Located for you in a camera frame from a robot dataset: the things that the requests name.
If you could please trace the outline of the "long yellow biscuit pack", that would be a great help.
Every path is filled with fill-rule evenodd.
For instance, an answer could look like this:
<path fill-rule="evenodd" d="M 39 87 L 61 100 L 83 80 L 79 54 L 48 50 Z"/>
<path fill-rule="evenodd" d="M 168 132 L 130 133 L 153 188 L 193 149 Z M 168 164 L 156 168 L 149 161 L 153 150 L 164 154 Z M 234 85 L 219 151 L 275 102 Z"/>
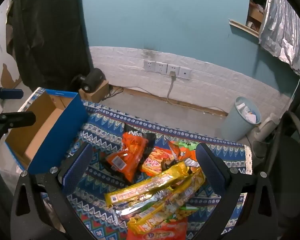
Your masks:
<path fill-rule="evenodd" d="M 125 187 L 124 189 L 106 193 L 104 195 L 106 206 L 111 207 L 114 204 L 126 202 L 143 194 L 159 191 L 186 178 L 188 175 L 185 163 L 183 161 L 179 162 L 156 176 Z"/>

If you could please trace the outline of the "white wall socket strip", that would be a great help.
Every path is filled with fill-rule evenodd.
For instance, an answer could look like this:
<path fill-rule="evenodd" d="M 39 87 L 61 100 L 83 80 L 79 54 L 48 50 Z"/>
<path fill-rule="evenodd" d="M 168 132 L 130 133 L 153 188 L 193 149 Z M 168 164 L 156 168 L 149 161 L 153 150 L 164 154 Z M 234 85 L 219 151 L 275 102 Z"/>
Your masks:
<path fill-rule="evenodd" d="M 143 62 L 143 68 L 147 72 L 154 72 L 162 75 L 170 75 L 171 73 L 174 73 L 176 77 L 179 77 L 181 79 L 191 79 L 190 68 L 181 67 L 171 63 L 168 64 L 162 62 L 155 62 L 151 60 L 145 60 Z"/>

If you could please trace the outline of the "orange green rice cracker bag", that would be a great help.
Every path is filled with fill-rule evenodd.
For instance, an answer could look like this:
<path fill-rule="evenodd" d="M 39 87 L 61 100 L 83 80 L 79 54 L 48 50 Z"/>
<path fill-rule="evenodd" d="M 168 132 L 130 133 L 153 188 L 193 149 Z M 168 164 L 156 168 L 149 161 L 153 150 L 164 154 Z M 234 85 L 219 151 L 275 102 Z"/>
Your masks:
<path fill-rule="evenodd" d="M 183 161 L 186 166 L 198 168 L 196 148 L 199 144 L 195 142 L 169 141 L 168 146 L 176 162 Z"/>

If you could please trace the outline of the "silver foil snack pack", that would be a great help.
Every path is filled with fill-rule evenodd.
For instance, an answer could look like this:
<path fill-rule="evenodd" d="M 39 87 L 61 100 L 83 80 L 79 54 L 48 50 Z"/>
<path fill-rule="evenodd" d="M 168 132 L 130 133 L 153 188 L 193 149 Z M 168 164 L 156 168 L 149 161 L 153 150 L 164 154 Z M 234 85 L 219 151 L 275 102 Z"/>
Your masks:
<path fill-rule="evenodd" d="M 165 189 L 157 191 L 156 193 L 144 194 L 136 200 L 113 206 L 112 214 L 117 219 L 128 220 L 131 217 L 136 216 L 138 213 L 145 211 L 147 208 L 149 208 L 156 202 L 163 200 L 172 191 L 173 189 L 171 187 L 167 187 Z"/>

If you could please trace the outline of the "wooden window sill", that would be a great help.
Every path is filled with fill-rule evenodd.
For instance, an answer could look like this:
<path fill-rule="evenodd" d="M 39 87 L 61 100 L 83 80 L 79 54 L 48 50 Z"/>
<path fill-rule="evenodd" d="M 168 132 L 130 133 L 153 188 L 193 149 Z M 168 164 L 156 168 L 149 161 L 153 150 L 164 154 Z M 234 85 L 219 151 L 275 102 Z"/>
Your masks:
<path fill-rule="evenodd" d="M 256 37 L 256 38 L 259 38 L 259 33 L 249 27 L 247 27 L 246 25 L 243 25 L 237 21 L 234 21 L 234 20 L 229 20 L 229 24 L 233 27 L 236 27 L 238 29 L 241 29 L 242 31 L 245 31 L 246 33 L 249 33 L 250 35 Z"/>

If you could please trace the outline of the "light blue trash bin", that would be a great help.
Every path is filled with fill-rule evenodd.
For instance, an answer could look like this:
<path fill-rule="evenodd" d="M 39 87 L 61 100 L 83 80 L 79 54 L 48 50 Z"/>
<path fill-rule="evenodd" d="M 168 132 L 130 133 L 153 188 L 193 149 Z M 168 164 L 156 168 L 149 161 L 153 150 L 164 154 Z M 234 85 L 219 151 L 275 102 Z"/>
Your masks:
<path fill-rule="evenodd" d="M 228 116 L 221 125 L 221 135 L 224 139 L 238 141 L 261 123 L 261 113 L 249 99 L 236 98 Z"/>

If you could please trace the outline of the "patterned blue tablecloth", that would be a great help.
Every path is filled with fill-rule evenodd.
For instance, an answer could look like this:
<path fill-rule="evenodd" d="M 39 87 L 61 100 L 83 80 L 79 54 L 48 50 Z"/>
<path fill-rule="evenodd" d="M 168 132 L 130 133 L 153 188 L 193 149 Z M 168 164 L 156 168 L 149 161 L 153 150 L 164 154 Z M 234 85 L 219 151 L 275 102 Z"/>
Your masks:
<path fill-rule="evenodd" d="M 122 135 L 128 129 L 155 135 L 153 150 L 141 165 L 137 181 L 163 171 L 164 161 L 173 160 L 170 145 L 178 147 L 184 155 L 194 153 L 201 142 L 206 143 L 228 167 L 235 167 L 241 173 L 252 172 L 251 149 L 247 145 L 169 128 L 100 103 L 83 101 L 83 105 L 89 115 L 88 120 L 66 154 L 74 155 L 85 142 L 93 147 L 94 153 L 78 185 L 68 195 L 68 202 L 96 239 L 128 239 L 127 221 L 116 215 L 113 208 L 106 206 L 104 197 L 106 193 L 122 187 L 124 182 L 108 172 L 102 163 L 107 155 L 121 148 Z"/>

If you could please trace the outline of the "black office chair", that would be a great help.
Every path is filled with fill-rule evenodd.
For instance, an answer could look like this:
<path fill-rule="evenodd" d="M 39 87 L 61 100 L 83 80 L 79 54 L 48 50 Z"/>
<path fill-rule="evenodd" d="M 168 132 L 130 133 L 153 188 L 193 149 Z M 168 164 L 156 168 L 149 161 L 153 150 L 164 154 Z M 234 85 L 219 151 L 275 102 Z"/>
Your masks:
<path fill-rule="evenodd" d="M 300 213 L 300 85 L 257 170 L 261 168 L 269 176 L 280 223 L 293 220 Z"/>

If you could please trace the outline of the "orange black octopus snack bag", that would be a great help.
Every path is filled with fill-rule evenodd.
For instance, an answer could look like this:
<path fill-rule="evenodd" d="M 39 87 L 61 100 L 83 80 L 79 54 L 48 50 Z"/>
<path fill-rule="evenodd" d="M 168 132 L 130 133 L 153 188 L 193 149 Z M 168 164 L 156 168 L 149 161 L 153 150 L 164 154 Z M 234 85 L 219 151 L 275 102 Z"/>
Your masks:
<path fill-rule="evenodd" d="M 140 132 L 125 124 L 121 137 L 121 150 L 101 159 L 101 164 L 111 174 L 121 176 L 131 185 L 138 174 L 138 169 L 152 152 L 155 140 L 155 133 Z"/>

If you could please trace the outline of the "black curtain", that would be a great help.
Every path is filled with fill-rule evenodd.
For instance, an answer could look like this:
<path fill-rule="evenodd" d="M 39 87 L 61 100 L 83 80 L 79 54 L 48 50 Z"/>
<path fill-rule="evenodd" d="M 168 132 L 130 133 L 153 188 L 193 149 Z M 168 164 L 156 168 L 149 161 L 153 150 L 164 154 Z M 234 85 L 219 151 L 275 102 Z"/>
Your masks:
<path fill-rule="evenodd" d="M 91 70 L 80 0 L 12 0 L 7 23 L 23 84 L 77 92 Z"/>

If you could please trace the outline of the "green broad bean bag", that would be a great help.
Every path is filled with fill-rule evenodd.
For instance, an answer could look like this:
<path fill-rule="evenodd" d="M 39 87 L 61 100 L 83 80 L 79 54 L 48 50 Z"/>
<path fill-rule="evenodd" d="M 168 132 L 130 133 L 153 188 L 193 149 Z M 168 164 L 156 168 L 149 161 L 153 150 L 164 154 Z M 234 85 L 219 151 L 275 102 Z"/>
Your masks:
<path fill-rule="evenodd" d="M 173 218 L 175 220 L 182 220 L 186 217 L 189 217 L 190 215 L 194 214 L 199 210 L 198 207 L 192 206 L 192 205 L 183 205 L 180 207 L 174 214 Z"/>

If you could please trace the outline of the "orange fries snack bag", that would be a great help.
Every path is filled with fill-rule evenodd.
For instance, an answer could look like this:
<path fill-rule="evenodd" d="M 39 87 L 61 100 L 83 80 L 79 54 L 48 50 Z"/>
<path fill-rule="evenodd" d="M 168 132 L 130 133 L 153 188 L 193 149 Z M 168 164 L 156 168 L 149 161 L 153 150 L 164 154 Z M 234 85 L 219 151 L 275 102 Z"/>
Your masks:
<path fill-rule="evenodd" d="M 152 152 L 141 165 L 140 171 L 153 177 L 166 170 L 166 168 L 162 168 L 163 164 L 170 165 L 172 161 L 174 161 L 174 157 L 171 150 L 154 147 Z"/>

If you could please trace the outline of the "white pipe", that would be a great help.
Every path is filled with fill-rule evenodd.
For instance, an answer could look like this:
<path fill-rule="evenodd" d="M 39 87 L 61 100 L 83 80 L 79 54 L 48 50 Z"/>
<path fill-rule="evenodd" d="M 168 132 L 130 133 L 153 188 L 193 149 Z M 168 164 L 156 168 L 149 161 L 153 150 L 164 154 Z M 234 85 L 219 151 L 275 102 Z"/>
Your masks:
<path fill-rule="evenodd" d="M 247 139 L 252 143 L 253 141 L 263 142 L 267 136 L 275 130 L 279 125 L 280 118 L 271 113 L 259 126 L 253 128 L 248 134 Z"/>

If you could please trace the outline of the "silver foil curtain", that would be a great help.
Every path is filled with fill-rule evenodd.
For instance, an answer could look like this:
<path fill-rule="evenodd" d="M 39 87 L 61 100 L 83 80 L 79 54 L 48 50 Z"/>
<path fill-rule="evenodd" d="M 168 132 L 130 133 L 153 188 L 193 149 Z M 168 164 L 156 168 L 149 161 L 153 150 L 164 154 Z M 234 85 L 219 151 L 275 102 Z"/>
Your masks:
<path fill-rule="evenodd" d="M 267 0 L 260 46 L 300 76 L 300 18 L 287 0 Z"/>

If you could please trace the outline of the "red shrimp chips bag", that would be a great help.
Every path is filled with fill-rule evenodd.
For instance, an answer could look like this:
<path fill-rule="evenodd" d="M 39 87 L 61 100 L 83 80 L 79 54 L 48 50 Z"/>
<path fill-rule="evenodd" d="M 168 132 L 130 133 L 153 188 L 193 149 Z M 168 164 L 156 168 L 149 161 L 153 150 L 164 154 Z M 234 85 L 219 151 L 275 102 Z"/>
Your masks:
<path fill-rule="evenodd" d="M 130 229 L 127 233 L 127 240 L 172 240 L 186 239 L 187 217 L 173 222 L 163 222 L 157 228 L 146 234 L 136 234 Z"/>

